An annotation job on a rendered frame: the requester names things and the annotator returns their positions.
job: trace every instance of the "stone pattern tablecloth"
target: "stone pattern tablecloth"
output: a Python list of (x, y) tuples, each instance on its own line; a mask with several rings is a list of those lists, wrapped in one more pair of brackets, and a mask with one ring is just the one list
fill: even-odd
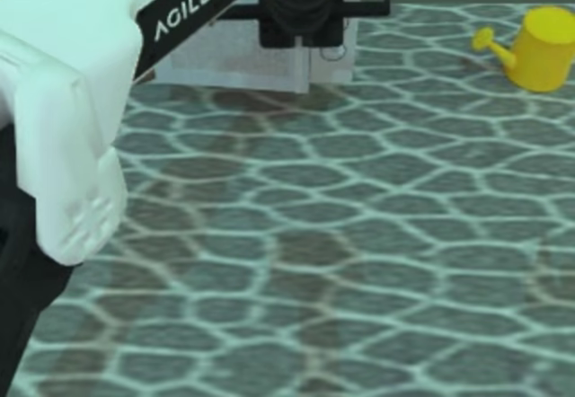
[(305, 97), (137, 87), (128, 219), (10, 397), (572, 397), (575, 83), (466, 61), (525, 11), (400, 6)]

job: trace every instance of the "yellow watering can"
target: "yellow watering can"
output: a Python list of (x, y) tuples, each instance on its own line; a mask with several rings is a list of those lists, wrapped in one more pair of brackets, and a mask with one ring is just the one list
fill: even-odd
[(552, 92), (569, 77), (575, 58), (575, 14), (558, 6), (530, 10), (511, 50), (493, 41), (490, 27), (473, 36), (473, 49), (489, 48), (513, 83), (531, 92)]

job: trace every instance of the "watering can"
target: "watering can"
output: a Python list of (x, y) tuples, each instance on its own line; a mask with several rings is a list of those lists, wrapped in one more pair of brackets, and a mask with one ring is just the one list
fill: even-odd
[(511, 49), (493, 41), (490, 27), (473, 36), (473, 49), (490, 49), (508, 79), (530, 92), (559, 89), (569, 77), (575, 58), (575, 14), (558, 6), (539, 6), (527, 12)]

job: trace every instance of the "black label band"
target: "black label band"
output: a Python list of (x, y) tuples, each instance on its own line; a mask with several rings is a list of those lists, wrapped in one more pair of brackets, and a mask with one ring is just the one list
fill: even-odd
[(134, 79), (150, 70), (235, 0), (154, 0), (139, 11), (144, 36)]

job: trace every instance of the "watering can spout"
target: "watering can spout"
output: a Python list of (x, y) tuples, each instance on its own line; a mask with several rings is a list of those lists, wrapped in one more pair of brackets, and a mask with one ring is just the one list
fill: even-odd
[(518, 63), (517, 56), (495, 42), (493, 36), (494, 32), (491, 27), (479, 29), (473, 36), (473, 49), (476, 51), (490, 49), (508, 70), (512, 70)]

